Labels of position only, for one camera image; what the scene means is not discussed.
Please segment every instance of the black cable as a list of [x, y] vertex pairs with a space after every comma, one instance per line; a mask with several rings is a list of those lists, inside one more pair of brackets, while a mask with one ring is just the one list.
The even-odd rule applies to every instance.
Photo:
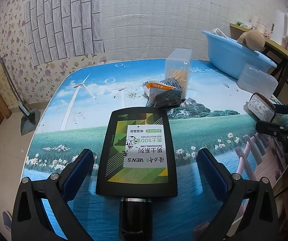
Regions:
[[277, 198], [279, 195], [283, 194], [285, 191], [288, 190], [288, 187], [286, 187], [285, 189], [283, 189], [281, 192], [279, 192], [278, 194], [275, 195], [274, 198]]

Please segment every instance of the gray brick wallpaper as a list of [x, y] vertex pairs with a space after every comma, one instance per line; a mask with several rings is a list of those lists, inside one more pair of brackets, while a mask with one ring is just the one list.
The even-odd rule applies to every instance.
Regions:
[[24, 14], [34, 66], [104, 52], [100, 0], [31, 0]]

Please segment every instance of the grass field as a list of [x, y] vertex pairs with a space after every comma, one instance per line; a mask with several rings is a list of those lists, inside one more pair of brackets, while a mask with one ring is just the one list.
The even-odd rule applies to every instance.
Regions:
[[[202, 147], [218, 155], [243, 146], [243, 136], [255, 134], [254, 124], [255, 121], [247, 114], [170, 120], [177, 166], [195, 162], [195, 152]], [[104, 126], [35, 134], [26, 168], [60, 172], [67, 162], [88, 148], [97, 156], [93, 170], [96, 175], [106, 129]]]

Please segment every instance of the water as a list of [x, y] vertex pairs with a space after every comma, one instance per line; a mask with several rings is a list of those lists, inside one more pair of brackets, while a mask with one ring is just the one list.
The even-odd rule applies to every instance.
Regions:
[[[227, 169], [236, 172], [239, 159], [235, 151], [216, 157]], [[256, 162], [248, 156], [252, 170]], [[32, 180], [45, 178], [45, 173], [24, 170]], [[87, 177], [76, 198], [69, 202], [75, 216], [95, 241], [118, 241], [119, 200], [95, 194], [96, 177]], [[193, 228], [211, 221], [222, 202], [215, 199], [209, 187], [204, 190], [196, 163], [177, 168], [178, 197], [153, 200], [153, 240], [193, 240]], [[47, 200], [43, 200], [55, 232], [64, 237]]]

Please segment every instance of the white label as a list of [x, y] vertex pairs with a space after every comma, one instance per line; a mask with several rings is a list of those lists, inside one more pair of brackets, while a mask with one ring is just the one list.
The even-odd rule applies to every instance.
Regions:
[[163, 125], [128, 125], [124, 168], [166, 168]]

